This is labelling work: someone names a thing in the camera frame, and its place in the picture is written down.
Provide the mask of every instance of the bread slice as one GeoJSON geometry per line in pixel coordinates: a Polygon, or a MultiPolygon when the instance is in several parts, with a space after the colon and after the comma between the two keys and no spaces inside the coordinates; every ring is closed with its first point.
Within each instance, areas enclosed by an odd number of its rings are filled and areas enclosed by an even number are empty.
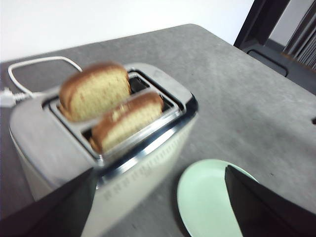
{"type": "Polygon", "coordinates": [[[109,61],[91,66],[63,83],[59,110],[70,121],[83,121],[105,113],[129,95],[127,71],[109,61]]]}
{"type": "Polygon", "coordinates": [[[153,91],[140,94],[107,112],[92,129],[92,148],[103,153],[157,119],[163,108],[162,98],[153,91]]]}

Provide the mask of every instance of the plate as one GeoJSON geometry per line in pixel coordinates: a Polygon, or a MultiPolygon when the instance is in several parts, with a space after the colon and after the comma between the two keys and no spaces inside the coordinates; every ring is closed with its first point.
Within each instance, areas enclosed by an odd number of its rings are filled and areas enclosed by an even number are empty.
{"type": "Polygon", "coordinates": [[[238,166],[218,159],[193,163],[179,180],[178,208],[192,237],[242,237],[226,188],[227,165],[256,180],[238,166]]]}

